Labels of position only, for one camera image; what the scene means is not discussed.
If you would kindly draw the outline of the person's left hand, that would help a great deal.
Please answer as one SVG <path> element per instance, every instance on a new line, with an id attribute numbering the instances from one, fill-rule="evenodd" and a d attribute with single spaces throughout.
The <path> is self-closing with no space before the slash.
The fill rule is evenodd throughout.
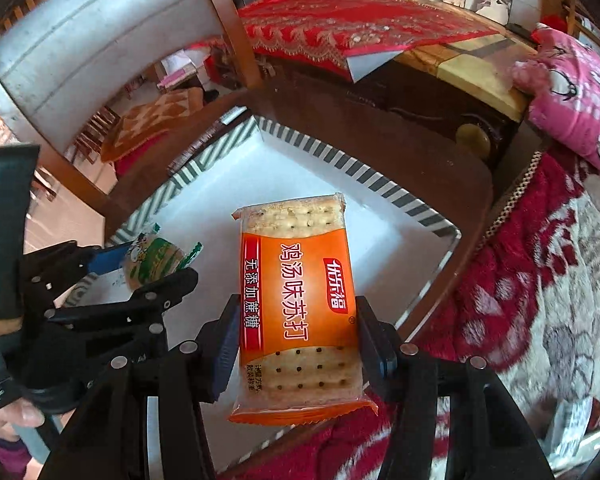
<path id="1" fill-rule="evenodd" d="M 16 442 L 16 427 L 38 428 L 45 422 L 44 414 L 27 400 L 19 399 L 0 408 L 0 439 Z"/>

